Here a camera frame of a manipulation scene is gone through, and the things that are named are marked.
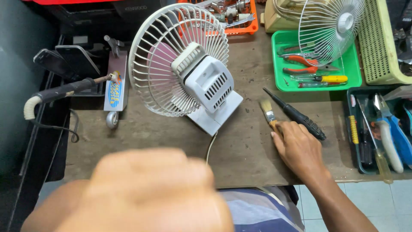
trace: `workbench surface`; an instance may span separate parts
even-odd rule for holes
[[[258,17],[264,6],[257,4]],[[285,166],[272,142],[272,129],[266,122],[259,100],[268,98],[266,87],[285,102],[311,118],[323,130],[323,160],[337,182],[379,180],[353,168],[341,101],[331,101],[329,92],[281,92],[276,88],[271,35],[260,27],[254,35],[229,37],[227,67],[234,78],[235,90],[243,102],[219,130],[211,148],[209,164],[219,188],[300,184]],[[280,121],[288,117],[273,102]],[[157,115],[142,104],[130,89],[126,111],[117,130],[105,124],[103,100],[72,99],[80,117],[80,141],[68,144],[67,181],[90,178],[99,159],[111,152],[147,147],[179,147],[188,156],[204,158],[211,137],[187,117]],[[394,179],[412,179],[412,173],[394,174]]]

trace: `tile floor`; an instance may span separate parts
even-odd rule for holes
[[[412,180],[338,184],[349,199],[370,219],[379,232],[412,232]],[[298,208],[306,232],[327,232],[312,194],[296,185]]]

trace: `electric fan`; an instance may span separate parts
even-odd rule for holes
[[[160,115],[187,115],[214,135],[240,105],[226,68],[225,29],[202,7],[177,3],[142,24],[132,43],[129,77],[145,106]]]
[[[314,52],[323,66],[337,60],[355,41],[364,9],[363,0],[307,0],[299,21],[299,47]]]

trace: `blurred hand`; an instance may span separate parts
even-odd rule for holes
[[[276,124],[283,132],[283,138],[272,132],[273,142],[285,164],[308,184],[330,173],[322,161],[322,144],[302,124],[279,122]]]
[[[226,202],[204,161],[180,149],[145,149],[103,157],[78,207],[57,232],[232,232]]]

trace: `white wire fan cage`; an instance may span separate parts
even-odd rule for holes
[[[177,3],[153,13],[132,43],[129,77],[145,106],[160,115],[187,115],[200,107],[173,73],[171,63],[196,42],[224,65],[228,58],[225,29],[202,7]]]
[[[353,44],[364,0],[307,0],[299,21],[301,53],[313,53],[313,66],[327,65]]]

